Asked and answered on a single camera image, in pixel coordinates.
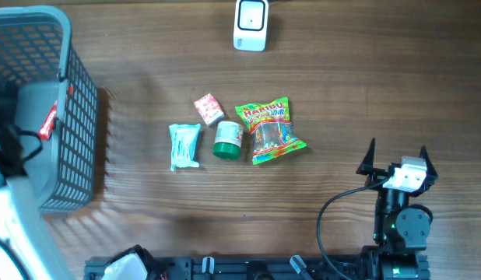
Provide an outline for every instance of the white smart plug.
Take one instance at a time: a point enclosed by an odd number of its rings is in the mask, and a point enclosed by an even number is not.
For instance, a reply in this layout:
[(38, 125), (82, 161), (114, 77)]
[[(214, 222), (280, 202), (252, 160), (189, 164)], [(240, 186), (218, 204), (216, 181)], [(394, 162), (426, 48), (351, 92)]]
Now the white smart plug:
[(267, 0), (237, 0), (233, 47), (241, 51), (263, 51), (266, 45), (268, 18)]

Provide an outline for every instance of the green container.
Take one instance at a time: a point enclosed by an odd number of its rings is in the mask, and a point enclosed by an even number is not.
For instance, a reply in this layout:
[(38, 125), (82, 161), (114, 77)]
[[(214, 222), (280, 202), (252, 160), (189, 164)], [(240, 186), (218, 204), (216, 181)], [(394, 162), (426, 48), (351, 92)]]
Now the green container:
[(239, 159), (241, 148), (230, 143), (215, 143), (212, 154), (221, 159)]
[(221, 121), (216, 129), (212, 154), (221, 159), (239, 159), (242, 144), (242, 125), (233, 121)]

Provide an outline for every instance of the white label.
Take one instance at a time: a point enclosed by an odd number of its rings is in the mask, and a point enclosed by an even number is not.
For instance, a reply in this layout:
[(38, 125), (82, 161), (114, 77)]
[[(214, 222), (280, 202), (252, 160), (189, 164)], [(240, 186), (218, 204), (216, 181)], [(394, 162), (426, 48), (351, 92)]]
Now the white label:
[(242, 126), (232, 121), (221, 121), (216, 130), (216, 143), (230, 143), (240, 148), (242, 143)]

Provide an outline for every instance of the wooden table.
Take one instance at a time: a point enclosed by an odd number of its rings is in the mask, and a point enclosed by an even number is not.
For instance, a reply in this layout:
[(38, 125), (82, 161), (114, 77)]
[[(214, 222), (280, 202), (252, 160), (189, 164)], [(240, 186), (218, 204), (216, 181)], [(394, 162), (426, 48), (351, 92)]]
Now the wooden table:
[[(287, 1), (270, 6), (265, 52), (233, 49), (234, 2), (64, 5), (73, 43), (100, 87), (93, 202), (48, 216), (77, 277), (84, 261), (135, 244), (155, 256), (317, 256), (315, 223), (355, 174), (372, 137), (385, 168), (426, 145), (439, 181), (415, 202), (435, 220), (433, 279), (481, 279), (481, 3)], [(170, 124), (202, 123), (193, 101), (234, 107), (291, 101), (309, 146), (275, 163), (212, 154), (202, 126), (201, 168), (170, 172)], [(372, 244), (375, 193), (325, 213), (331, 254)]]

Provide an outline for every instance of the small box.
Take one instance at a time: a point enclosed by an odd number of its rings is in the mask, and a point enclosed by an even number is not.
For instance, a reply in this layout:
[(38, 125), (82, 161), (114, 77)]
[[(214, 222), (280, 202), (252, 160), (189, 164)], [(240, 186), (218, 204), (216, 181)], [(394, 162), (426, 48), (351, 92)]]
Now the small box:
[(211, 93), (208, 93), (200, 100), (195, 101), (194, 106), (208, 126), (216, 123), (225, 116), (218, 101), (213, 95), (211, 95)]

